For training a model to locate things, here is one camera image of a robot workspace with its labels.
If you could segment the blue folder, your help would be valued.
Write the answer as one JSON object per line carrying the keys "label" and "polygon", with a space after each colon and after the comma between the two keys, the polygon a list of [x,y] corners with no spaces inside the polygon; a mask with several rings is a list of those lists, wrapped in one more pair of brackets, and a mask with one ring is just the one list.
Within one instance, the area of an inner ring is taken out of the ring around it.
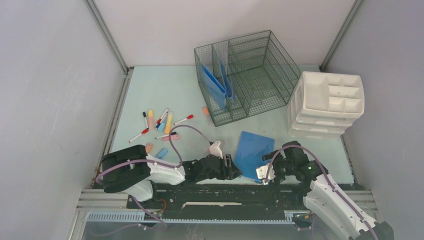
{"label": "blue folder", "polygon": [[216,104],[225,110],[227,107],[226,90],[209,69],[201,62],[201,80]]}
{"label": "blue folder", "polygon": [[234,164],[242,176],[254,183],[260,183],[256,169],[263,166],[262,156],[274,151],[275,140],[270,137],[242,131],[235,151]]}
{"label": "blue folder", "polygon": [[233,102],[235,99],[235,89],[233,85],[233,80],[230,74],[227,74],[226,67],[223,64],[223,61],[219,60],[219,66],[221,70],[221,76],[224,83],[224,88],[226,90],[227,98]]}

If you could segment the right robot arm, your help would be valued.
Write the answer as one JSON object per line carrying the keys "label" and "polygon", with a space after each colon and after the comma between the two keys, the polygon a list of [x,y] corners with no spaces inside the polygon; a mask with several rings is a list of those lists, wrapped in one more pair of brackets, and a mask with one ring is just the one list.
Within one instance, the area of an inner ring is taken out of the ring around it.
{"label": "right robot arm", "polygon": [[297,141],[285,143],[279,150],[263,155],[264,165],[256,168],[263,185],[279,185],[294,176],[298,191],[291,194],[291,204],[307,208],[324,221],[343,240],[393,240],[393,228],[378,222],[358,206],[309,149]]}

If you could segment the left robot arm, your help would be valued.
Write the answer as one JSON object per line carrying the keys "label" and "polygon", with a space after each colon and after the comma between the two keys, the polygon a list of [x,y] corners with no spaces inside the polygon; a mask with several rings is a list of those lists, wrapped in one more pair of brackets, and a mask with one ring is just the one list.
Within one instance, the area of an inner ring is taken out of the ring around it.
{"label": "left robot arm", "polygon": [[106,193],[126,193],[145,208],[158,202],[156,184],[190,186],[205,180],[230,181],[242,175],[231,155],[213,152],[201,159],[171,164],[147,153],[144,145],[135,145],[104,155],[102,172],[95,182]]}

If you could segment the pink highlighter left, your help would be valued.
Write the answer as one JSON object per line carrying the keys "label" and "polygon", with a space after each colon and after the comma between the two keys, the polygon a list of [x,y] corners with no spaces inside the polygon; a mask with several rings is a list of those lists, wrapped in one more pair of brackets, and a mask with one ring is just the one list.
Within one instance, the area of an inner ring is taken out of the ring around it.
{"label": "pink highlighter left", "polygon": [[181,138],[180,134],[172,134],[170,136],[166,136],[166,137],[162,137],[161,140],[164,142],[169,142],[169,141],[174,141],[174,140],[179,140]]}

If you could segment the white plastic drawer organizer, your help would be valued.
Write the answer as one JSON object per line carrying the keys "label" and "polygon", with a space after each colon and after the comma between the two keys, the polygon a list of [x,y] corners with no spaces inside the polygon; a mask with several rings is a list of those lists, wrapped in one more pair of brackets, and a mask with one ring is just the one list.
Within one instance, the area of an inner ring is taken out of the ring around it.
{"label": "white plastic drawer organizer", "polygon": [[287,105],[292,137],[337,139],[365,111],[359,75],[304,71]]}

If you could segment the red cap marker right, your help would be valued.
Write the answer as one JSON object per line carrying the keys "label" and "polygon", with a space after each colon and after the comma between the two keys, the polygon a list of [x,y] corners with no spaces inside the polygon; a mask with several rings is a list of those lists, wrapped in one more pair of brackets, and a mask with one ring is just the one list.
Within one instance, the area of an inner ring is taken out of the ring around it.
{"label": "red cap marker right", "polygon": [[176,122],[174,123],[174,125],[176,126],[176,125],[178,125],[178,124],[181,124],[182,122],[187,121],[187,120],[190,120],[190,119],[192,119],[193,117],[194,117],[194,115],[193,115],[193,114],[188,115],[187,117],[185,117],[185,118],[183,118],[183,119],[181,119],[181,120],[176,121]]}

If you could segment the red cap marker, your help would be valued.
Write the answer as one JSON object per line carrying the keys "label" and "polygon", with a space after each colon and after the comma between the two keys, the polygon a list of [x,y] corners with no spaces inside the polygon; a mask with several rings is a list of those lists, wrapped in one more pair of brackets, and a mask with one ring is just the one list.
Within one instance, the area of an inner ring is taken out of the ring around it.
{"label": "red cap marker", "polygon": [[145,128],[143,131],[141,131],[139,134],[137,134],[136,136],[134,136],[133,138],[131,138],[128,142],[132,143],[133,141],[135,141],[137,138],[141,137],[142,135],[146,134],[149,132],[149,128]]}
{"label": "red cap marker", "polygon": [[178,125],[178,124],[181,124],[182,122],[187,121],[187,120],[190,120],[190,119],[192,119],[193,117],[194,117],[194,115],[193,115],[193,114],[188,115],[187,117],[185,117],[185,118],[183,118],[183,119],[181,119],[181,120],[176,121],[176,122],[174,123],[174,125],[176,126],[176,125]]}

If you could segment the black marker near pink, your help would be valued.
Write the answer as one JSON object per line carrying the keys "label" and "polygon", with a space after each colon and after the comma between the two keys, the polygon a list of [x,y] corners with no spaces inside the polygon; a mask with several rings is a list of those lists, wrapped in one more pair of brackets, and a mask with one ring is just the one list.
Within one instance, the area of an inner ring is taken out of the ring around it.
{"label": "black marker near pink", "polygon": [[162,138],[170,137],[170,136],[176,135],[176,134],[177,134],[177,132],[176,131],[173,131],[173,132],[170,132],[169,134],[164,134],[164,135],[156,136],[155,139],[156,140],[157,139],[162,139]]}

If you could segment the light blue highlighter lower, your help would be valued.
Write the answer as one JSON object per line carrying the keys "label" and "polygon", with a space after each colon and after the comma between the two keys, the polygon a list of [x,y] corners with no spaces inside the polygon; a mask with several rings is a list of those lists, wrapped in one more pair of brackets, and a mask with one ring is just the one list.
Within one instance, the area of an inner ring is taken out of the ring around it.
{"label": "light blue highlighter lower", "polygon": [[169,150],[167,149],[167,148],[162,148],[156,155],[155,155],[155,158],[157,158],[157,159],[163,159],[164,158],[164,156],[166,156],[167,155],[167,153],[169,152]]}

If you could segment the orange highlighter lower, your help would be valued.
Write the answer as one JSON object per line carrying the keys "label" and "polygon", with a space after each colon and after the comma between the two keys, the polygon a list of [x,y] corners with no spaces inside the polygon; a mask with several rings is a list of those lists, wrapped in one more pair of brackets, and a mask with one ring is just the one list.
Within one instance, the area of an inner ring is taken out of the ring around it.
{"label": "orange highlighter lower", "polygon": [[151,152],[151,150],[152,150],[152,148],[153,148],[153,144],[152,143],[150,143],[150,142],[148,142],[146,145],[145,145],[145,151],[146,151],[146,153],[150,153]]}

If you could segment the red cap marker lower left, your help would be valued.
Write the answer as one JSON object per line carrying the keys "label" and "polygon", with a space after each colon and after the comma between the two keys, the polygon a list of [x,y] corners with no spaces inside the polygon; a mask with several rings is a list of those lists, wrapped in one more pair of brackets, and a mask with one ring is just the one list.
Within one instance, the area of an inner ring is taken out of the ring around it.
{"label": "red cap marker lower left", "polygon": [[149,128],[145,128],[143,131],[141,131],[139,134],[137,134],[136,136],[134,136],[133,138],[131,138],[128,142],[132,143],[133,141],[135,141],[137,138],[141,137],[142,135],[146,134],[149,132]]}

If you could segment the orange highlighter with yellow cap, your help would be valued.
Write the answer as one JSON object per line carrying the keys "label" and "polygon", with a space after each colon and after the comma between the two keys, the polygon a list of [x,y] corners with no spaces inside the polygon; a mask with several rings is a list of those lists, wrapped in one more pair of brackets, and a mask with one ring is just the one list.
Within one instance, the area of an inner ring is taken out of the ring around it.
{"label": "orange highlighter with yellow cap", "polygon": [[155,127],[154,111],[152,109],[148,110],[147,118],[148,118],[148,128],[149,128],[149,130],[152,130]]}

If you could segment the black cap whiteboard marker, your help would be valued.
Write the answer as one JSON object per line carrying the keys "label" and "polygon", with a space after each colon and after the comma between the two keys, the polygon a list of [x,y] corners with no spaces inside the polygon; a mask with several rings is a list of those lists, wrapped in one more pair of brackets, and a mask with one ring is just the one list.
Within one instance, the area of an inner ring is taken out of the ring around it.
{"label": "black cap whiteboard marker", "polygon": [[147,113],[145,111],[143,111],[142,112],[142,115],[143,115],[143,120],[144,120],[145,126],[146,126],[147,129],[149,129],[149,123],[148,123],[148,119],[147,119]]}

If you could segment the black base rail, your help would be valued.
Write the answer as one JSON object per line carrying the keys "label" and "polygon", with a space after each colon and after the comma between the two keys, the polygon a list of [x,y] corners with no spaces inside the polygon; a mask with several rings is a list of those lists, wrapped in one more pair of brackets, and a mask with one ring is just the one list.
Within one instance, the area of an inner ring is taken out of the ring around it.
{"label": "black base rail", "polygon": [[153,198],[141,205],[162,210],[170,220],[285,221],[289,214],[300,221],[315,215],[303,203],[311,190],[305,184],[186,184],[155,185]]}

